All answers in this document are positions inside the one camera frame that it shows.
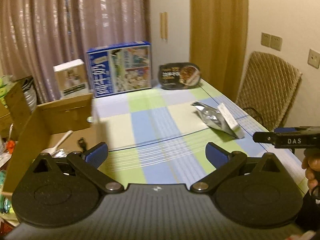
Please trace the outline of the person's right hand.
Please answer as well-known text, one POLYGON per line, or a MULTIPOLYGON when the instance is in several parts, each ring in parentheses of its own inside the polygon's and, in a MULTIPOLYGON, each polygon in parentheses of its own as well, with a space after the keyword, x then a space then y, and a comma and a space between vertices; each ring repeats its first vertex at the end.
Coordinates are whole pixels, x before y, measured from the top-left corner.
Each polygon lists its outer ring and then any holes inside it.
POLYGON ((306 149, 302 169, 308 180, 310 195, 319 203, 319 149, 306 149))

